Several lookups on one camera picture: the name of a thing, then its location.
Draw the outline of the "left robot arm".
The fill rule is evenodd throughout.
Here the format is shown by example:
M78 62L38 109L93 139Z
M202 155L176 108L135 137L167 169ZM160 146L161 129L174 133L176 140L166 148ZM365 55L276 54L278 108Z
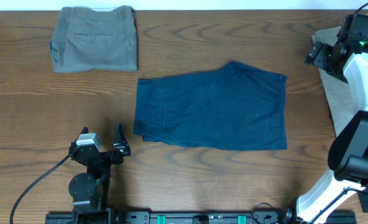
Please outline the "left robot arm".
M107 206L111 166L122 164L131 155L121 123L116 126L113 142L114 150L101 152L101 141L95 133L83 128L71 143L68 155L86 167L85 173L77 174L69 183L69 193L73 198L74 223L117 223L119 216Z

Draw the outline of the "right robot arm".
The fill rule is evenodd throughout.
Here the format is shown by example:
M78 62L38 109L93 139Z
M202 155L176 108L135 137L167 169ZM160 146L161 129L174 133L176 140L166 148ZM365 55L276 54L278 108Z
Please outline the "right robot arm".
M349 85L354 117L329 149L328 170L297 198L285 223L325 223L353 194L368 196L368 16L347 15L336 43L315 42L305 63Z

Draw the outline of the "navy blue shorts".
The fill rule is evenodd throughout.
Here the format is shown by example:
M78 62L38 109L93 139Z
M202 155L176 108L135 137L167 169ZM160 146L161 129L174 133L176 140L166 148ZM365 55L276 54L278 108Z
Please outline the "navy blue shorts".
M287 148L284 75L241 62L137 82L134 134L228 151Z

